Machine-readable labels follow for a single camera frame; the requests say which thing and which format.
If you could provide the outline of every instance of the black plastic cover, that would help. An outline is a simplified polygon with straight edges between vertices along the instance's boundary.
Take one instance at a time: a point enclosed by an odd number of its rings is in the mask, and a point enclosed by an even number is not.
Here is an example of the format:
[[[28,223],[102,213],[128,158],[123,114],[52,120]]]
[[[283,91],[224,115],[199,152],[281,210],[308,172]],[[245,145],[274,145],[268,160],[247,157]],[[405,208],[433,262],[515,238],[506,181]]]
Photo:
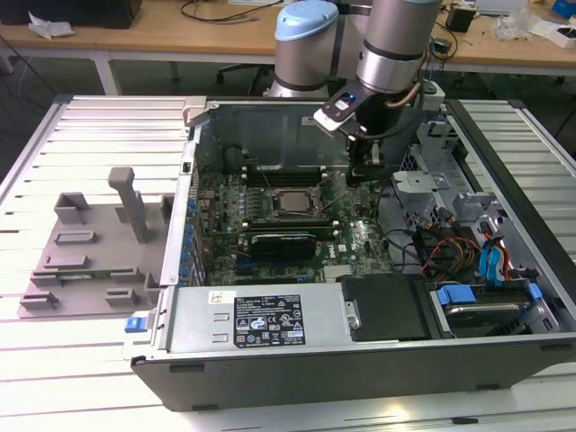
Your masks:
[[[429,297],[419,295],[414,276],[400,273],[349,276],[342,280],[345,302],[354,302],[360,328],[351,329],[352,340],[431,339],[434,318],[425,314]]]

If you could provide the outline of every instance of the black box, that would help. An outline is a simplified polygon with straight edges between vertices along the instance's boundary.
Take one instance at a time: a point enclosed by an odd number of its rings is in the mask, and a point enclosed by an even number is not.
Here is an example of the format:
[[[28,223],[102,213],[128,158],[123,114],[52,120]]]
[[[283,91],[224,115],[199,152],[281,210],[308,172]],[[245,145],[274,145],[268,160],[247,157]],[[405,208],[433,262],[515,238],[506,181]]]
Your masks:
[[[142,0],[0,0],[2,24],[27,24],[28,11],[45,20],[128,29],[140,10]]]
[[[476,9],[452,6],[446,18],[446,28],[451,32],[468,32],[476,12]]]

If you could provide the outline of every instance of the wooden desk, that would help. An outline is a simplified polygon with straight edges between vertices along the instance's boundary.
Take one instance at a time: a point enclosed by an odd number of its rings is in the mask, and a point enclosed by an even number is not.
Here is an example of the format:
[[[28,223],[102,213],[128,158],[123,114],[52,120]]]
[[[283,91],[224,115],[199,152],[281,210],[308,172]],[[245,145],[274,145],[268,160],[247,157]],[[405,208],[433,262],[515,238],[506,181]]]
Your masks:
[[[220,54],[275,54],[275,26],[278,7],[258,11],[255,22],[214,25],[183,16],[175,0],[148,0],[129,31],[104,30],[96,41],[100,50],[137,50]],[[194,6],[188,6],[191,13]],[[201,4],[198,15],[205,18],[228,16],[250,9],[226,3]]]
[[[551,11],[551,2],[532,4],[531,11],[547,21],[565,23]],[[447,13],[441,13],[438,22],[446,22]],[[495,19],[480,16],[472,21],[467,33],[455,33],[458,51],[445,65],[445,70],[490,73],[521,73],[533,75],[574,75],[576,49],[562,49],[548,39],[533,35],[532,40],[499,41],[492,34]],[[453,41],[452,36],[438,28],[433,34]]]
[[[557,20],[551,11],[553,0],[531,4],[535,14]],[[182,1],[143,0],[139,16],[128,30],[76,27],[76,35],[45,40],[26,26],[2,26],[0,33],[24,56],[91,59],[107,95],[117,95],[110,62],[157,60],[273,64],[275,61],[275,22],[278,7],[258,11],[258,21],[236,25],[197,22],[180,14]],[[230,5],[226,0],[200,4],[198,14],[215,18],[246,11],[252,6]],[[438,17],[446,21],[446,14]],[[458,34],[459,48],[445,70],[532,75],[576,75],[576,49],[561,49],[549,40],[498,41],[491,33],[493,18],[479,17],[467,33]],[[451,40],[439,28],[435,36]],[[12,52],[0,45],[0,56]]]

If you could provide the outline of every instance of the red wire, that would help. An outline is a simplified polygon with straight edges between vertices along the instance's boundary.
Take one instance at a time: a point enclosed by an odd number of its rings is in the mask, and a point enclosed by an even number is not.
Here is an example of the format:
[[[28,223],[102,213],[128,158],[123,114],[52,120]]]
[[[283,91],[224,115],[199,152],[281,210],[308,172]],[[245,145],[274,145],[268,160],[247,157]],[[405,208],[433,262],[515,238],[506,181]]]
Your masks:
[[[432,253],[430,254],[430,258],[429,258],[428,260],[430,260],[430,259],[432,259],[432,258],[434,257],[434,255],[436,254],[436,252],[437,252],[438,250],[440,250],[440,247],[441,247],[444,243],[446,243],[447,241],[453,241],[453,242],[454,242],[454,241],[456,241],[456,240],[463,241],[463,242],[465,242],[465,243],[470,243],[472,246],[474,246],[474,247],[477,248],[478,250],[481,250],[480,247],[476,244],[476,242],[470,240],[469,238],[464,238],[464,237],[448,237],[448,238],[443,238],[442,240],[440,240],[440,241],[438,242],[438,244],[436,245],[436,247],[432,250]],[[421,273],[424,272],[424,270],[426,270],[427,268],[428,268],[428,264],[425,264],[425,265],[422,267],[422,269],[420,270],[420,272],[421,272]]]

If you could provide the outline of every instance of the motherboard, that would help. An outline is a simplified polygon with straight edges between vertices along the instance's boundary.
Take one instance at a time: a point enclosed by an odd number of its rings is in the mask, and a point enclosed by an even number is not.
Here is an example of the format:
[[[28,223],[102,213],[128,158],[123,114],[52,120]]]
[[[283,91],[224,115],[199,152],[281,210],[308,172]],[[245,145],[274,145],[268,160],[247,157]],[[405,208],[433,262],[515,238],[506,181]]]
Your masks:
[[[324,283],[392,270],[374,219],[376,184],[351,188],[343,170],[323,167],[201,168],[196,181],[186,228],[197,244],[184,245],[182,286]]]

